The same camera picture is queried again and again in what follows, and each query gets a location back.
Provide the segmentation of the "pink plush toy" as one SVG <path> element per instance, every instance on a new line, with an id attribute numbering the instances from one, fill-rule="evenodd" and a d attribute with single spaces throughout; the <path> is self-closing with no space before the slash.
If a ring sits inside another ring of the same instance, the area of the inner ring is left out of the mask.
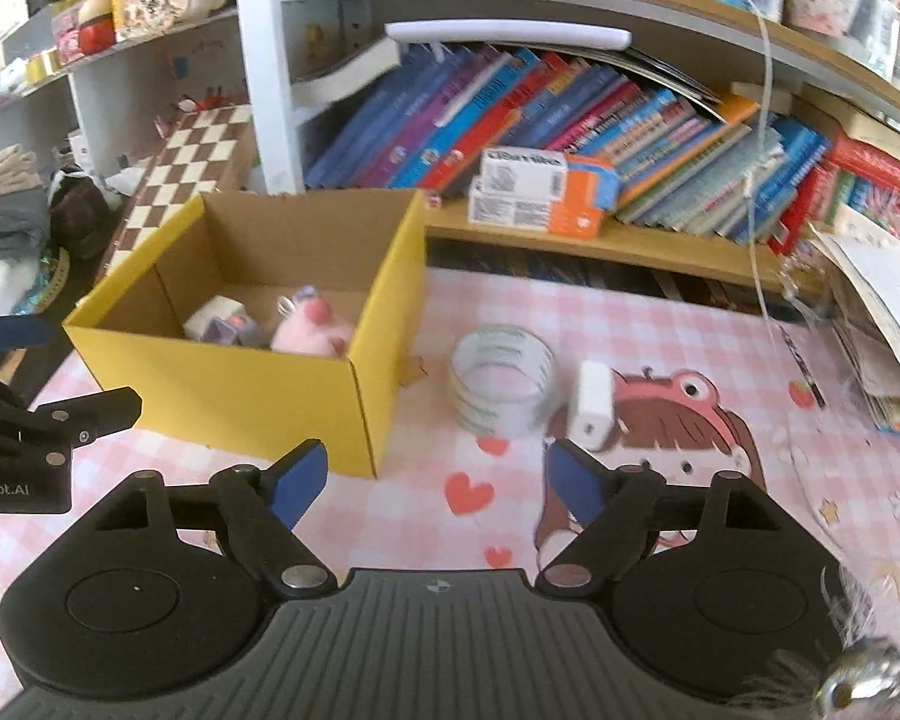
<path id="1" fill-rule="evenodd" d="M 279 323 L 269 348 L 286 355 L 344 358 L 354 327 L 334 312 L 331 304 L 315 289 L 301 289 L 276 304 Z"/>

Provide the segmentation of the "row of books on shelf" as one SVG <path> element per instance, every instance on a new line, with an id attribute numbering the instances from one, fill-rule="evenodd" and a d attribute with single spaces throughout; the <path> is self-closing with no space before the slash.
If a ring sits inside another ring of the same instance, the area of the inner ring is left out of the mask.
<path id="1" fill-rule="evenodd" d="M 632 50 L 379 44 L 385 65 L 361 80 L 361 105 L 304 172 L 312 190 L 419 190 L 436 205 L 461 200 L 468 218 L 486 148 L 549 149 L 616 169 L 605 221 L 775 242 L 836 141 L 786 115 L 758 133 L 756 99 L 711 98 Z"/>

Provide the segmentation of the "yellow cardboard box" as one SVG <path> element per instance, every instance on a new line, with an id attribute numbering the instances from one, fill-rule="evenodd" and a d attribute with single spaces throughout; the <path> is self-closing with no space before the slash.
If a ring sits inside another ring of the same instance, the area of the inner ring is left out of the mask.
<path id="1" fill-rule="evenodd" d="M 373 478 L 425 291 L 411 190 L 198 195 L 64 322 L 154 433 L 274 460 L 304 439 Z"/>

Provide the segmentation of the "white sponge block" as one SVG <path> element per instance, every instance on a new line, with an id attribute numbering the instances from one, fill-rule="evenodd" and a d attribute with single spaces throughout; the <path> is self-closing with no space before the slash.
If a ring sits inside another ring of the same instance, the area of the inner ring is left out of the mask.
<path id="1" fill-rule="evenodd" d="M 227 296 L 217 294 L 214 298 L 206 301 L 199 309 L 196 309 L 191 316 L 183 323 L 183 333 L 188 340 L 199 341 L 208 330 L 211 322 L 217 320 L 229 320 L 238 312 L 244 310 L 244 305 Z"/>

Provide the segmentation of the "stack of papers and books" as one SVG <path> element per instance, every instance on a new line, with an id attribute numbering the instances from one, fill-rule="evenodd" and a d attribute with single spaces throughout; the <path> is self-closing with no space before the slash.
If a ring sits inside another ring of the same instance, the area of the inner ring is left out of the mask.
<path id="1" fill-rule="evenodd" d="M 826 261 L 834 332 L 863 403 L 878 431 L 900 434 L 900 238 L 844 206 L 809 227 L 809 243 Z"/>

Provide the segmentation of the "clear packing tape roll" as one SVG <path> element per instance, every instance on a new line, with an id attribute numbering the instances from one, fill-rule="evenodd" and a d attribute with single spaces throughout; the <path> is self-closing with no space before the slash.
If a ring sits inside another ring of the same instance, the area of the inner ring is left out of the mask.
<path id="1" fill-rule="evenodd" d="M 453 416 L 468 433 L 520 439 L 543 427 L 559 405 L 556 356 L 526 328 L 481 325 L 453 346 L 447 392 Z"/>

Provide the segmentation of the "wooden shelf board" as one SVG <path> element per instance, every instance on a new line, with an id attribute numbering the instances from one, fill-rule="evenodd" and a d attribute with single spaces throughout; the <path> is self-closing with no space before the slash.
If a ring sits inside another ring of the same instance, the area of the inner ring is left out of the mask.
<path id="1" fill-rule="evenodd" d="M 544 232 L 470 223 L 466 218 L 466 205 L 461 200 L 453 200 L 440 208 L 426 208 L 424 226 L 429 239 L 574 255 L 738 286 L 754 284 L 747 247 L 724 239 L 628 226 L 616 220 L 606 220 L 596 238 L 579 241 Z"/>

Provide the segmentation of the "grey toy truck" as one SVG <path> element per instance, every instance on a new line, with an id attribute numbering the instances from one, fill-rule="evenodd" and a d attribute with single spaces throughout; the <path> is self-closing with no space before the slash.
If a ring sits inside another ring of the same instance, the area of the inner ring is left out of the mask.
<path id="1" fill-rule="evenodd" d="M 214 319 L 199 341 L 242 348 L 265 348 L 268 344 L 263 328 L 245 314 L 235 314 L 229 320 Z"/>

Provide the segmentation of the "orange white box lower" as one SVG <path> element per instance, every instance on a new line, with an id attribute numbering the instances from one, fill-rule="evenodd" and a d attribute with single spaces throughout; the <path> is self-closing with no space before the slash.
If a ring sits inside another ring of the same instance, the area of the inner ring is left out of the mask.
<path id="1" fill-rule="evenodd" d="M 600 232 L 605 211 L 572 202 L 526 200 L 494 195 L 475 177 L 468 187 L 468 221 L 484 226 L 525 232 L 541 232 L 558 238 L 591 241 Z"/>

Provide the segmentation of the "checkered board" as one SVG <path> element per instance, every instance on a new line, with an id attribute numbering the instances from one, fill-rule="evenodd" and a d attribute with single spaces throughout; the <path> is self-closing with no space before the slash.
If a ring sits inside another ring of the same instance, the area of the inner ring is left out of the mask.
<path id="1" fill-rule="evenodd" d="M 253 112 L 249 104 L 183 115 L 182 122 L 148 162 L 97 271 L 102 280 L 193 195 L 244 187 L 255 166 Z"/>

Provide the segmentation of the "black marker pen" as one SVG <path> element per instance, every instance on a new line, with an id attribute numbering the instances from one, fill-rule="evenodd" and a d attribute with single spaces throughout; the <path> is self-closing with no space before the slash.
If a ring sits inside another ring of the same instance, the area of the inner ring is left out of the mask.
<path id="1" fill-rule="evenodd" d="M 813 372 L 809 369 L 808 364 L 806 364 L 805 358 L 803 358 L 802 351 L 798 349 L 797 343 L 792 338 L 792 335 L 785 330 L 784 327 L 779 327 L 779 332 L 781 332 L 782 340 L 784 340 L 785 348 L 788 349 L 790 356 L 792 356 L 793 362 L 797 364 L 798 371 L 800 371 L 800 376 L 802 376 L 803 381 L 803 390 L 805 390 L 806 395 L 793 395 L 792 400 L 797 403 L 800 408 L 808 408 L 810 403 L 814 403 L 814 405 L 818 406 L 820 410 L 824 410 L 826 408 L 827 403 L 826 399 L 823 395 L 823 390 L 821 390 L 820 384 L 816 380 L 816 377 L 813 376 Z"/>

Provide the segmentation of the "orange white box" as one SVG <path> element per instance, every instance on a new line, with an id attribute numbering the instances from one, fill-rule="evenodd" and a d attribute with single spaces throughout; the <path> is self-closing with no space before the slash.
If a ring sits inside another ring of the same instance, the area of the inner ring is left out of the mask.
<path id="1" fill-rule="evenodd" d="M 541 232 L 558 238 L 591 241 L 600 232 L 605 211 L 572 202 L 526 200 L 494 195 L 475 177 L 468 187 L 468 221 L 484 226 L 525 232 Z"/>
<path id="2" fill-rule="evenodd" d="M 593 179 L 585 202 L 601 211 L 616 208 L 621 179 L 605 160 L 549 149 L 494 146 L 482 152 L 479 182 L 482 190 L 499 197 L 564 202 L 572 193 L 572 179 Z"/>

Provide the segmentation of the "white flat device on books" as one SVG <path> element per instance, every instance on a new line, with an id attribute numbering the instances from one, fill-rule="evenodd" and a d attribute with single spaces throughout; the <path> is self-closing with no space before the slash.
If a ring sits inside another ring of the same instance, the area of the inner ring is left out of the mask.
<path id="1" fill-rule="evenodd" d="M 627 29 L 579 25 L 564 21 L 464 20 L 391 21 L 385 34 L 398 43 L 548 44 L 593 50 L 626 50 L 632 43 Z"/>

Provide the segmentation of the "white charger adapter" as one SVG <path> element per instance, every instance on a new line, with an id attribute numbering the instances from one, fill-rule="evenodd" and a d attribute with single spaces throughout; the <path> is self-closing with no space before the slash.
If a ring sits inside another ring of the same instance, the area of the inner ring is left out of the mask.
<path id="1" fill-rule="evenodd" d="M 578 366 L 567 406 L 567 437 L 589 452 L 600 452 L 614 421 L 614 379 L 604 362 L 583 361 Z"/>

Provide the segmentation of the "pink cartoon desk mat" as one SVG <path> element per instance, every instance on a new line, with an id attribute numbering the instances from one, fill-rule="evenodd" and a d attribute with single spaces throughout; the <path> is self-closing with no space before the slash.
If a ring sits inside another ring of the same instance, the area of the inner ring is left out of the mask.
<path id="1" fill-rule="evenodd" d="M 2 597 L 11 717 L 900 718 L 900 605 L 740 473 L 544 450 L 574 539 L 518 569 L 354 567 L 297 538 L 339 401 L 268 468 L 123 479 Z"/>

